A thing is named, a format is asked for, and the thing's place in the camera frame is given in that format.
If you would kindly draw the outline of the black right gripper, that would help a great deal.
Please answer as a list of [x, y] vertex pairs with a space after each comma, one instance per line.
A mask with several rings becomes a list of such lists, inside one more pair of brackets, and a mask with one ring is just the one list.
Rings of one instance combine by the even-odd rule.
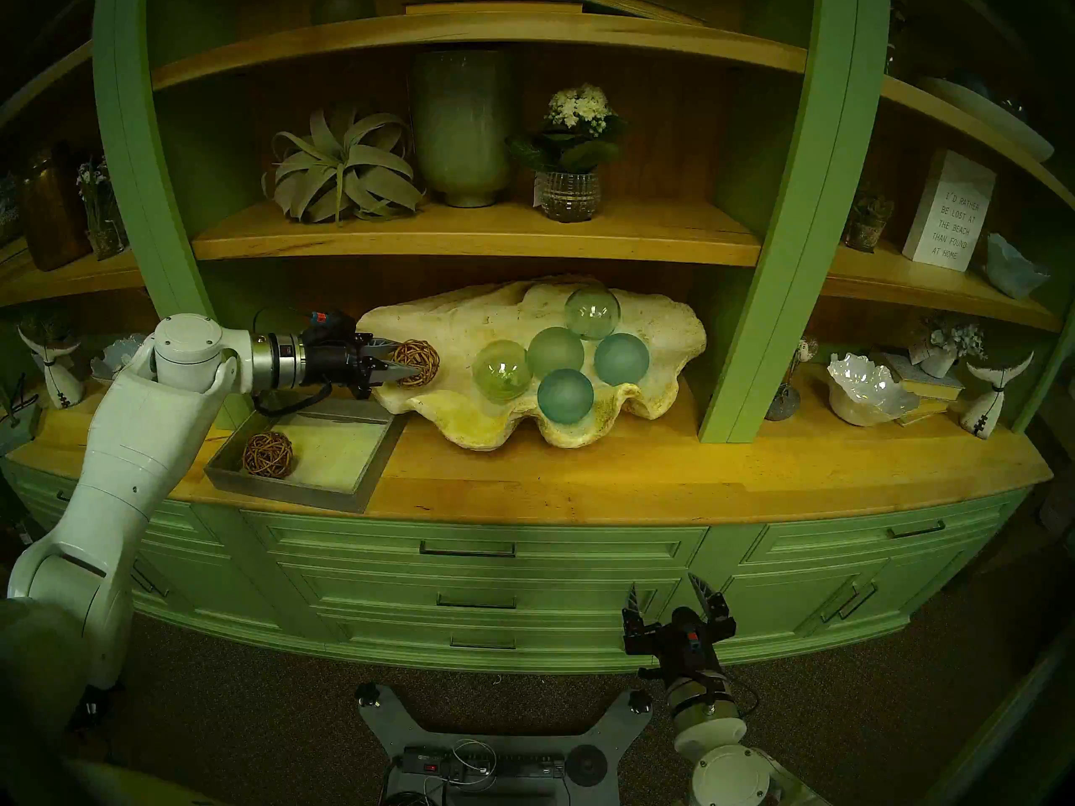
[[637, 584], [632, 581], [624, 600], [624, 652], [628, 656], [653, 657], [656, 667], [640, 667], [641, 679], [697, 679], [703, 674], [719, 675], [721, 666], [715, 646], [737, 633], [737, 622], [722, 593], [689, 572], [703, 610], [701, 618], [688, 607], [673, 611], [669, 623], [645, 623], [641, 610]]

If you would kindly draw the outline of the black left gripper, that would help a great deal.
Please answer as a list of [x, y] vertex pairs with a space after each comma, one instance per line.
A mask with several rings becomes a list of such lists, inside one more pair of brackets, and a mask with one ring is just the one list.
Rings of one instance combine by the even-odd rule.
[[301, 343], [301, 386], [341, 386], [368, 398], [372, 387], [420, 377], [419, 368], [406, 364], [367, 364], [372, 357], [395, 357], [403, 344], [358, 331], [343, 311], [312, 311]]

